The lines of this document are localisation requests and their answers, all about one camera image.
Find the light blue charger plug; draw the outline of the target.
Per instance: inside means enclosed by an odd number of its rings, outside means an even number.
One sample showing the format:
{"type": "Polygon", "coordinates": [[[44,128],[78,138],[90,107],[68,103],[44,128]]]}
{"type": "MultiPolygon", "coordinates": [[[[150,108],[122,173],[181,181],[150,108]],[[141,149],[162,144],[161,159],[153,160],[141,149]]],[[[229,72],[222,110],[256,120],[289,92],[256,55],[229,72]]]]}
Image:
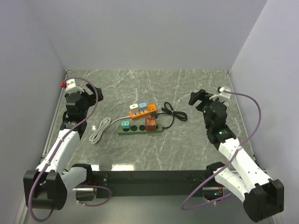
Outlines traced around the light blue charger plug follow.
{"type": "Polygon", "coordinates": [[[139,110],[141,113],[145,113],[147,111],[147,103],[143,102],[139,104],[139,110]]]}

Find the white charger plug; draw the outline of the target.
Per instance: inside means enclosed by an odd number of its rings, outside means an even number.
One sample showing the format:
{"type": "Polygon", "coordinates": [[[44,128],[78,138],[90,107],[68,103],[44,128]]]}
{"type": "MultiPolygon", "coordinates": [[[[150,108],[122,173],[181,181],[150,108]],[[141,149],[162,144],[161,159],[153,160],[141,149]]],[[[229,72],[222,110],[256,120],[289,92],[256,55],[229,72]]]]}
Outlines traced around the white charger plug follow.
{"type": "Polygon", "coordinates": [[[134,116],[138,115],[138,113],[139,113],[139,105],[137,103],[130,105],[129,108],[130,108],[130,112],[134,116]]]}

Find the red cube socket adapter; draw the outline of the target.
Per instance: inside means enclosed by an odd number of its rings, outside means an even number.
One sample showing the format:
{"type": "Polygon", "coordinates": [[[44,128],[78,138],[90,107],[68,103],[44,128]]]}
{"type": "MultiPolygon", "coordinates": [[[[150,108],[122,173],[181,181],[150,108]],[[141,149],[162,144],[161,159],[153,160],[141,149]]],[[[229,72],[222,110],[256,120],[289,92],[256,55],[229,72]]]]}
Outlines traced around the red cube socket adapter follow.
{"type": "Polygon", "coordinates": [[[157,128],[157,120],[155,117],[147,117],[145,119],[145,130],[147,132],[155,131],[157,128]]]}

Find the orange power strip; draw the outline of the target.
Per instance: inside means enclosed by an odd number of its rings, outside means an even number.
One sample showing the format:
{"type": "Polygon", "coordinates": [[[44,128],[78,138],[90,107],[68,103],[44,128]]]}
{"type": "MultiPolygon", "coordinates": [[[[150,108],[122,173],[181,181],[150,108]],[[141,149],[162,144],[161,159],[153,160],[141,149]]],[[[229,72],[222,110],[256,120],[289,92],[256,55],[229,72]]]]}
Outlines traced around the orange power strip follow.
{"type": "Polygon", "coordinates": [[[130,105],[129,108],[129,114],[132,120],[141,119],[157,111],[157,107],[155,104],[148,105],[146,103],[133,104],[130,105]]]}

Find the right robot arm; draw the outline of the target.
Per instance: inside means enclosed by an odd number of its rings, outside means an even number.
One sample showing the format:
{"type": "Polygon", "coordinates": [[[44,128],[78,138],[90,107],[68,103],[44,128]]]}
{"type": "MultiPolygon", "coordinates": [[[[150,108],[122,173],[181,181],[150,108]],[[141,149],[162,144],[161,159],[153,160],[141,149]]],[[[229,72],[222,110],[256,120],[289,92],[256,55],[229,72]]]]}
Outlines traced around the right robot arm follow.
{"type": "Polygon", "coordinates": [[[242,202],[248,217],[257,223],[284,211],[285,189],[279,179],[273,180],[259,168],[226,124],[224,103],[231,95],[233,92],[225,87],[219,87],[215,95],[204,89],[191,93],[189,105],[200,101],[196,109],[203,113],[208,140],[228,162],[212,164],[205,180],[184,200],[181,208],[188,210],[186,203],[206,184],[220,184],[242,202]]]}

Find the green power strip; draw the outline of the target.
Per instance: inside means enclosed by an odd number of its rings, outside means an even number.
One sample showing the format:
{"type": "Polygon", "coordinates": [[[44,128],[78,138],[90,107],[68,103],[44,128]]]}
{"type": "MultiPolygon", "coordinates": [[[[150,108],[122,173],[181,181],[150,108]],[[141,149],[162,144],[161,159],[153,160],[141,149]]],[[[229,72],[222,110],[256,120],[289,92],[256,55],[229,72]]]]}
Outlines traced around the green power strip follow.
{"type": "Polygon", "coordinates": [[[152,134],[162,133],[163,127],[161,124],[157,124],[154,131],[147,131],[145,125],[132,125],[129,129],[123,129],[122,126],[117,126],[118,135],[136,135],[136,134],[152,134]]]}

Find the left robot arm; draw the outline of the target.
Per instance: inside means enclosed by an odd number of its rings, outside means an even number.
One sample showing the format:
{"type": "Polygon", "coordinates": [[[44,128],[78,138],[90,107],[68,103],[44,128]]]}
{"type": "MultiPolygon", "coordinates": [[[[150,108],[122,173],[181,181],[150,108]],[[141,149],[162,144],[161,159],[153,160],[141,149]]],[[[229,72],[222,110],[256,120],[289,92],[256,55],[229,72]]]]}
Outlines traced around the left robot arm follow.
{"type": "Polygon", "coordinates": [[[91,94],[75,84],[66,86],[66,110],[57,140],[36,169],[28,170],[23,177],[26,206],[30,209],[60,210],[70,190],[79,184],[87,188],[93,183],[89,165],[78,165],[80,171],[72,171],[74,177],[62,177],[68,158],[86,130],[89,108],[96,108],[104,99],[100,88],[91,84],[86,87],[91,94]]]}

